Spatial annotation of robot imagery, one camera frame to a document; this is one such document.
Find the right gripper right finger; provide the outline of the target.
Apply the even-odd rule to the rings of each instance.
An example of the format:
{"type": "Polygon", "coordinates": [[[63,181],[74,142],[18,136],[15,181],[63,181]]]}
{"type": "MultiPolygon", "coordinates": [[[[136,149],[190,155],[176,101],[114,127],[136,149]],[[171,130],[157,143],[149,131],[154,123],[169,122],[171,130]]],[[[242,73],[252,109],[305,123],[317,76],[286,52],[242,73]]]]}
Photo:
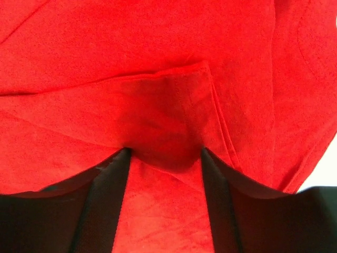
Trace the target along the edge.
{"type": "Polygon", "coordinates": [[[215,252],[336,252],[336,187],[287,194],[201,151],[215,252]]]}

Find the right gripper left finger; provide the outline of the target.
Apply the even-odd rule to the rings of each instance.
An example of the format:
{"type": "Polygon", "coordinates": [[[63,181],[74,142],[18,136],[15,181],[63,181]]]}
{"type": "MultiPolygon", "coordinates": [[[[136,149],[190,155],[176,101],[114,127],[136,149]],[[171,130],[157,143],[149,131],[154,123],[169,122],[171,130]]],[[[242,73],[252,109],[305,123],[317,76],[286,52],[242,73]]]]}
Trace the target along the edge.
{"type": "Polygon", "coordinates": [[[40,191],[1,195],[1,252],[111,252],[131,163],[121,149],[40,191]]]}

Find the red t shirt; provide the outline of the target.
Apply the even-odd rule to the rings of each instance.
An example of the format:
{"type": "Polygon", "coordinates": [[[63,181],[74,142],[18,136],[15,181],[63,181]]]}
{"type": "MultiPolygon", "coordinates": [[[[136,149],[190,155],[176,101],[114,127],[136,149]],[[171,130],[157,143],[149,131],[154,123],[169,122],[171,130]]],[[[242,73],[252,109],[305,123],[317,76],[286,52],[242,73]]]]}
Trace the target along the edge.
{"type": "Polygon", "coordinates": [[[336,1],[1,1],[1,195],[128,148],[111,252],[215,252],[201,151],[336,187],[336,1]]]}

